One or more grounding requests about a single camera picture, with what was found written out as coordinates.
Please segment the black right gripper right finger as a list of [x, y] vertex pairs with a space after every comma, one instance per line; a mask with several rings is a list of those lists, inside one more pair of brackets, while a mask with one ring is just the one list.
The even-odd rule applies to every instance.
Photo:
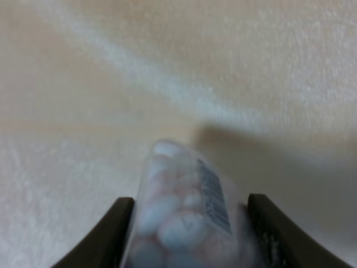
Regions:
[[266, 195], [250, 194], [247, 210], [266, 267], [350, 267], [300, 229]]

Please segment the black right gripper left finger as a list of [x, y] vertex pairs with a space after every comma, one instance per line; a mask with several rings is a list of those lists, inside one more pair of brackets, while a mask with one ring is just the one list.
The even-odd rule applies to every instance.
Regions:
[[97, 225], [53, 267], [118, 267], [133, 212], [133, 198], [118, 198]]

